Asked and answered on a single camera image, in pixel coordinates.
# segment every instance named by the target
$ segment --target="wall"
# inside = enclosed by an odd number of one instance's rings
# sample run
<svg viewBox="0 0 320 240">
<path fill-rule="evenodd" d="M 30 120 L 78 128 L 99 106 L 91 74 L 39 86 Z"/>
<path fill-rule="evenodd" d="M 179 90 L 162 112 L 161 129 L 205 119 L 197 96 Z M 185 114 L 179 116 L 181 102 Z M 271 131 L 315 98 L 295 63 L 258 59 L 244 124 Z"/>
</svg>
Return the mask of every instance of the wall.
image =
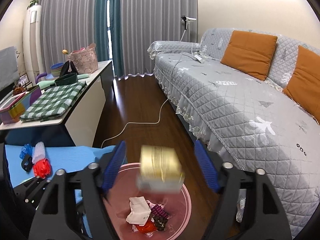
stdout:
<svg viewBox="0 0 320 240">
<path fill-rule="evenodd" d="M 320 48 L 320 22 L 307 0 L 198 0 L 198 41 L 219 27 L 279 33 Z"/>
<path fill-rule="evenodd" d="M 18 71 L 20 75 L 26 72 L 23 57 L 23 22 L 27 7 L 32 0 L 13 0 L 0 22 L 0 49 L 16 46 L 18 57 Z"/>
</svg>

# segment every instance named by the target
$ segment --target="orange pillow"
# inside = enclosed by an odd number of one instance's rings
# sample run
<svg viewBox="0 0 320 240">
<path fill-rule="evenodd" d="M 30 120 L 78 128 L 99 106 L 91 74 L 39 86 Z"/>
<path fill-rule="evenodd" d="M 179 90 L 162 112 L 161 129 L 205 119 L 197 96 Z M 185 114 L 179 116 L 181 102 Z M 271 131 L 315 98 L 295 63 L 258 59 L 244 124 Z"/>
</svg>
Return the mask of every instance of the orange pillow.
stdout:
<svg viewBox="0 0 320 240">
<path fill-rule="evenodd" d="M 296 68 L 283 93 L 320 122 L 320 56 L 299 46 Z"/>
<path fill-rule="evenodd" d="M 221 63 L 265 81 L 278 37 L 233 31 Z"/>
</svg>

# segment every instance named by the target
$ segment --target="silver bolt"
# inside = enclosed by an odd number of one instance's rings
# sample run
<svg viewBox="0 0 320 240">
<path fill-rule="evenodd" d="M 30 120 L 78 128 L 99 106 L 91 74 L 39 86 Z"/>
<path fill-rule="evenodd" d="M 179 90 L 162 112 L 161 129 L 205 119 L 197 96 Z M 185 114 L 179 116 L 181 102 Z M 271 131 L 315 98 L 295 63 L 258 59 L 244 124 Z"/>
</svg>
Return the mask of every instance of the silver bolt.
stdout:
<svg viewBox="0 0 320 240">
<path fill-rule="evenodd" d="M 57 174 L 58 176 L 61 176 L 61 175 L 63 175 L 64 173 L 65 173 L 65 170 L 64 170 L 64 169 L 59 169 L 59 170 L 56 171 L 56 174 Z"/>
<path fill-rule="evenodd" d="M 257 169 L 257 170 L 256 170 L 256 173 L 258 173 L 259 175 L 264 175 L 264 174 L 266 174 L 266 172 L 265 172 L 264 169 Z"/>
<path fill-rule="evenodd" d="M 90 169 L 90 170 L 94 170 L 94 169 L 96 169 L 96 168 L 98 168 L 99 167 L 99 164 L 97 164 L 97 163 L 90 163 L 89 165 L 88 165 L 88 168 Z"/>
<path fill-rule="evenodd" d="M 233 168 L 233 164 L 232 163 L 223 163 L 222 166 L 225 169 L 232 169 Z"/>
</svg>

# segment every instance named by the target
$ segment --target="green plant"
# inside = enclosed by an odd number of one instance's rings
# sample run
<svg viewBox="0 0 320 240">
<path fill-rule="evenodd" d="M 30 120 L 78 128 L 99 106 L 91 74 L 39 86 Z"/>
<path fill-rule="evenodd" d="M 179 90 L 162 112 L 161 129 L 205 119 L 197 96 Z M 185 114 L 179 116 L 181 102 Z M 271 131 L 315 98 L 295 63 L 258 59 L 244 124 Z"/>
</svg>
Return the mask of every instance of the green plant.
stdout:
<svg viewBox="0 0 320 240">
<path fill-rule="evenodd" d="M 32 6 L 36 5 L 36 3 L 39 4 L 39 0 L 32 0 L 32 1 L 30 2 L 30 4 L 29 4 L 29 6 L 28 6 L 27 9 L 29 9 L 29 8 L 31 8 Z"/>
</svg>

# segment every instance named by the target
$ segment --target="framed photo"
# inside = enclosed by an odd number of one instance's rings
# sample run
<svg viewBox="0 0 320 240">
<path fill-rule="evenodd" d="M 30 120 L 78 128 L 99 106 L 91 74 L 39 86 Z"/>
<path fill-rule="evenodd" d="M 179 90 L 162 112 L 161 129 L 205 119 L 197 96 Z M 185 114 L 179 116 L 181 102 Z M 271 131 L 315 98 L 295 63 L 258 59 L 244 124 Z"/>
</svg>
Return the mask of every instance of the framed photo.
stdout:
<svg viewBox="0 0 320 240">
<path fill-rule="evenodd" d="M 18 84 L 21 85 L 22 87 L 28 84 L 29 82 L 30 81 L 27 74 L 22 75 L 18 80 Z"/>
</svg>

